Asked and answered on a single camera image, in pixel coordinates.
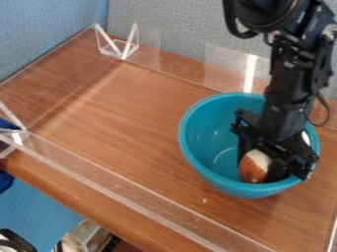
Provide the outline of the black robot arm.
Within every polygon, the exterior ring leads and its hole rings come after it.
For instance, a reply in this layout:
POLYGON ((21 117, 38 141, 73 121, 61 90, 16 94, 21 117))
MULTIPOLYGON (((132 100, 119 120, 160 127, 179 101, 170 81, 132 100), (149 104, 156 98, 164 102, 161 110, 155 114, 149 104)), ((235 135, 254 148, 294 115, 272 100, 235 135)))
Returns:
POLYGON ((239 38, 263 36, 271 46, 271 82, 263 109, 235 110, 238 170, 247 183, 309 178, 318 154, 302 138, 319 90, 333 75, 334 13, 323 0, 222 0, 224 23, 239 38))

